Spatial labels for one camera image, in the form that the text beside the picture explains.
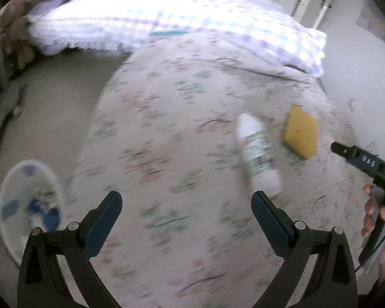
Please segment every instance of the person's hand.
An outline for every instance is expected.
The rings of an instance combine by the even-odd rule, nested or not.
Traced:
[[[364,186],[364,192],[368,196],[371,195],[371,189],[374,186],[371,184],[367,184]],[[365,204],[365,218],[364,218],[364,228],[362,228],[362,237],[367,237],[372,230],[374,230],[375,227],[375,221],[376,219],[372,218],[372,213],[374,213],[375,210],[375,203],[372,199],[369,199],[367,203]],[[381,207],[381,210],[379,212],[382,219],[385,220],[385,206]],[[385,280],[385,248],[382,250],[382,253],[379,257],[379,282],[383,282]]]

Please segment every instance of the bottle label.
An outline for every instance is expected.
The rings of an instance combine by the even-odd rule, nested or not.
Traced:
[[[242,145],[244,169],[249,177],[276,169],[272,149],[264,131],[243,138]]]

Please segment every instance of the silver screw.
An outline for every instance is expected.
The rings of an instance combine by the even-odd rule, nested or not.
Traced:
[[[68,226],[69,230],[76,230],[77,228],[78,228],[78,222],[72,222]]]
[[[341,235],[344,232],[344,230],[340,226],[335,226],[334,231],[339,235]]]
[[[305,229],[307,227],[307,225],[305,223],[303,223],[302,221],[297,221],[297,222],[295,222],[295,227],[302,230],[302,229]]]
[[[40,233],[40,227],[35,227],[32,229],[32,231],[30,232],[33,236],[36,236],[37,234]]]

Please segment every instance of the cable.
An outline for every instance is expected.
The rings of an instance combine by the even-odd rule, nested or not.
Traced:
[[[383,236],[382,240],[377,244],[377,246],[372,250],[371,254],[366,258],[364,262],[359,264],[359,266],[355,269],[355,273],[358,272],[362,266],[365,265],[365,263],[372,257],[372,255],[379,249],[379,247],[382,245],[382,243],[385,241],[385,235]]]

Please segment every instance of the sponge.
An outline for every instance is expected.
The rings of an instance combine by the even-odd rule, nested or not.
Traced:
[[[284,143],[305,159],[316,153],[316,120],[298,105],[290,109]]]

